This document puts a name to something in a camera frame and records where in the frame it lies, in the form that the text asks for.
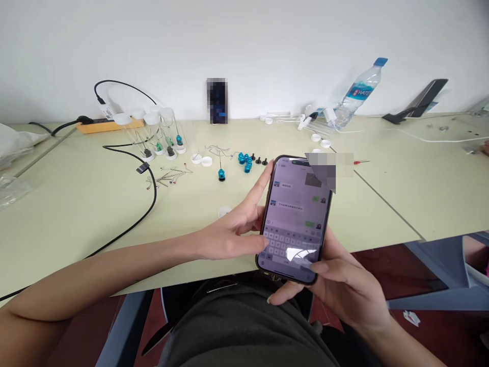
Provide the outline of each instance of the hand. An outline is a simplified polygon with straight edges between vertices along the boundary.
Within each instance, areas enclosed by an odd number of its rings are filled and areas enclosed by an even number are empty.
[[[482,150],[485,154],[489,155],[489,140],[484,142],[484,145],[480,146],[480,150]]]
[[[338,242],[329,226],[322,261],[314,263],[311,270],[318,274],[318,278],[309,290],[343,322],[357,329],[388,327],[391,317],[381,285]],[[303,288],[302,284],[288,281],[268,301],[280,305]]]
[[[246,198],[236,208],[211,225],[193,233],[196,235],[197,253],[202,258],[218,260],[256,254],[267,247],[268,239],[265,236],[241,235],[251,230],[261,230],[265,208],[258,206],[258,202],[270,180],[273,166],[274,162],[271,160]]]

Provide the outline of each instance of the phone case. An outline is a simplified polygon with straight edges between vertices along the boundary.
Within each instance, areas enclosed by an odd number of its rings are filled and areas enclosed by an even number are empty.
[[[266,204],[265,204],[265,213],[263,214],[263,224],[261,226],[261,231],[260,231],[260,234],[263,234],[263,231],[265,230],[265,218],[266,218],[266,214],[268,213],[268,203],[270,202],[270,193],[271,193],[271,188],[272,188],[272,182],[274,182],[274,177],[275,177],[275,167],[276,167],[276,164],[277,162],[280,160],[280,158],[297,158],[297,159],[305,159],[305,157],[298,157],[298,156],[295,156],[295,155],[286,155],[286,154],[283,154],[283,155],[280,155],[278,156],[277,158],[275,158],[275,161],[274,161],[274,171],[273,173],[271,174],[271,178],[270,178],[270,182],[268,183],[268,192],[267,192],[267,195],[266,195]],[[333,192],[330,191],[330,194],[329,194],[329,198],[328,198],[328,211],[326,213],[326,220],[324,222],[324,230],[322,232],[322,245],[321,247],[319,248],[319,259],[322,258],[322,248],[324,246],[324,235],[326,233],[326,227],[328,225],[328,218],[330,216],[330,209],[331,209],[331,200],[332,200],[332,194]],[[274,275],[277,275],[278,277],[282,278],[282,279],[287,279],[287,280],[291,280],[291,281],[294,281],[296,283],[300,283],[300,284],[305,284],[305,285],[313,285],[316,281],[317,281],[317,274],[315,275],[314,277],[314,280],[311,281],[311,282],[302,282],[300,280],[297,280],[295,278],[289,278],[283,274],[279,274],[279,273],[274,273],[273,271],[271,270],[268,270],[268,269],[264,269],[262,268],[259,264],[258,264],[258,255],[259,254],[256,254],[255,256],[255,264],[257,266],[257,268],[259,270],[261,270],[262,272],[266,272],[266,273],[271,273],[271,274],[274,274]]]

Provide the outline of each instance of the white plastic bag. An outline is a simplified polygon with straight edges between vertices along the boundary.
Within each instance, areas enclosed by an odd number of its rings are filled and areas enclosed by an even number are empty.
[[[48,137],[49,134],[17,132],[0,123],[0,170],[10,167],[14,159],[32,152],[34,145]]]
[[[15,177],[0,177],[0,211],[18,201],[32,191],[24,180]]]

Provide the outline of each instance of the light green desk surface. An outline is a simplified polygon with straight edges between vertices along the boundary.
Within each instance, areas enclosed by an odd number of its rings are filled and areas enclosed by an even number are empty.
[[[489,157],[469,154],[464,143],[426,143],[390,129],[402,129],[425,140],[464,140],[488,136],[464,123],[470,116],[409,119],[393,125],[379,118],[355,117],[345,131],[328,139],[337,152],[370,160],[356,172],[427,241],[489,229]],[[441,126],[448,131],[439,130]]]
[[[259,120],[233,120],[228,126],[194,123],[201,146],[217,144],[229,152],[255,153],[262,159],[280,154],[304,155],[318,147],[310,133],[295,124],[266,125]],[[131,226],[149,207],[148,172],[136,173],[140,163],[125,154],[102,149],[125,144],[122,132],[69,139],[30,168],[23,177],[34,187],[18,203],[0,212],[0,295],[13,292],[87,256]],[[152,212],[135,229],[107,250],[175,237],[215,221],[220,207],[235,207],[245,197],[262,165],[249,174],[238,163],[222,158],[226,181],[218,181],[219,158],[211,167],[191,163],[190,148],[174,161],[157,156],[150,162],[156,177],[160,167],[183,163],[193,174],[176,185],[160,186]],[[415,241],[419,236],[358,176],[349,191],[334,195],[329,224],[349,251]],[[265,204],[266,192],[261,204]],[[153,289],[205,278],[255,270],[253,256],[220,261],[194,261],[143,280],[121,293]]]
[[[48,123],[44,124],[48,129],[54,130],[61,124],[59,123]],[[18,132],[29,132],[36,134],[47,134],[47,131],[37,125],[29,124],[12,124],[8,125],[12,129]],[[46,140],[36,144],[34,150],[31,153],[23,155],[12,162],[12,165],[4,170],[0,171],[0,176],[13,176],[18,177],[23,174],[29,167],[31,167],[37,160],[41,159],[45,154],[47,154],[51,149],[53,149],[56,144],[64,139],[73,130],[73,126],[69,126],[57,133],[55,137],[48,137]]]

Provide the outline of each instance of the orange power strip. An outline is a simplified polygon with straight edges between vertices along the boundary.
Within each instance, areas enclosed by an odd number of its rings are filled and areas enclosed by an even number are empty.
[[[120,130],[121,127],[115,121],[107,121],[107,119],[95,119],[93,124],[83,125],[81,122],[76,125],[76,128],[83,134],[103,133],[107,131]],[[132,126],[143,127],[144,122],[141,120],[132,119]]]

